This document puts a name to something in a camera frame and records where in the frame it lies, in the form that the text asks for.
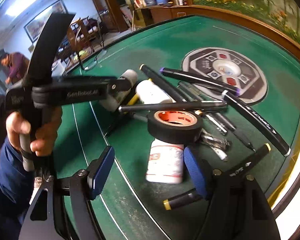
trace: painting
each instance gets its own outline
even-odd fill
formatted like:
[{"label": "painting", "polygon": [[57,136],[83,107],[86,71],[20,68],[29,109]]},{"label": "painting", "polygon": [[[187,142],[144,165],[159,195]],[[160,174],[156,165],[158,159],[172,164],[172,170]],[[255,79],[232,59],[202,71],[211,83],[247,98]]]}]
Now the painting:
[{"label": "painting", "polygon": [[39,38],[44,24],[52,13],[68,13],[63,0],[56,1],[26,24],[24,28],[32,43]]}]

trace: yellow marker cap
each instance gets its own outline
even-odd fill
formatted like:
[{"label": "yellow marker cap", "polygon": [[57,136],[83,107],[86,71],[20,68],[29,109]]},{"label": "yellow marker cap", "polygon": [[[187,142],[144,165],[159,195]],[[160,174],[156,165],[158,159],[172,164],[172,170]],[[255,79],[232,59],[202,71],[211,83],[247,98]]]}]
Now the yellow marker cap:
[{"label": "yellow marker cap", "polygon": [[166,210],[171,210],[171,207],[170,207],[170,204],[169,204],[169,200],[168,200],[168,199],[166,199],[166,200],[163,201],[163,205],[164,205],[164,208],[165,208]]},{"label": "yellow marker cap", "polygon": [[271,147],[268,143],[265,143],[265,145],[268,147],[269,152],[271,151]]},{"label": "yellow marker cap", "polygon": [[194,113],[197,114],[198,116],[202,116],[203,115],[203,112],[201,110],[197,110]]},{"label": "yellow marker cap", "polygon": [[137,101],[139,100],[139,97],[137,94],[135,94],[130,101],[127,103],[127,106],[131,106],[134,105]]}]

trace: red button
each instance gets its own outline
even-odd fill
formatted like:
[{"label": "red button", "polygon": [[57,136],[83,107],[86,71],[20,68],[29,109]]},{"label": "red button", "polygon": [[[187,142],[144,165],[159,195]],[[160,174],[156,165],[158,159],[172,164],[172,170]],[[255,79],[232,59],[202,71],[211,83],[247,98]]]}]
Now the red button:
[{"label": "red button", "polygon": [[227,77],[227,83],[231,86],[235,86],[237,84],[237,82],[235,81],[234,78],[232,77]]}]

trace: blue gripper pad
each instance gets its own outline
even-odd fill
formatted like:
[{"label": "blue gripper pad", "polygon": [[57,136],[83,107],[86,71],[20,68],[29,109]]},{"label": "blue gripper pad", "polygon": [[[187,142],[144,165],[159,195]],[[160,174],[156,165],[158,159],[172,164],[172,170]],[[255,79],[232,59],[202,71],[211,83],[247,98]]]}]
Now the blue gripper pad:
[{"label": "blue gripper pad", "polygon": [[101,194],[113,162],[114,149],[112,146],[106,146],[100,157],[89,164],[87,183],[90,188],[90,200],[94,200]]},{"label": "blue gripper pad", "polygon": [[207,182],[204,171],[202,170],[202,160],[197,159],[188,147],[186,147],[183,151],[183,160],[198,194],[203,198],[206,198],[208,194]]}]

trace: screw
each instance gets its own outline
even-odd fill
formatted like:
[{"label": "screw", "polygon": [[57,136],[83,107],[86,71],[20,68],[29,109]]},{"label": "screw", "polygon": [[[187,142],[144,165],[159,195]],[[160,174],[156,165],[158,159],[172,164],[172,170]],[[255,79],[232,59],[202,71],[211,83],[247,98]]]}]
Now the screw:
[{"label": "screw", "polygon": [[84,175],[86,175],[87,174],[87,171],[86,170],[79,170],[78,171],[78,175],[79,176],[84,176]]},{"label": "screw", "polygon": [[216,176],[220,176],[221,175],[221,170],[218,170],[218,169],[214,169],[212,171],[213,175],[216,175]]},{"label": "screw", "polygon": [[246,175],[246,179],[247,179],[247,180],[250,180],[250,181],[253,181],[253,180],[254,180],[254,177],[253,177],[251,174],[247,174],[247,175]]},{"label": "screw", "polygon": [[53,176],[52,175],[49,175],[47,178],[46,178],[46,182],[49,182],[49,181],[52,181],[53,180]]}]

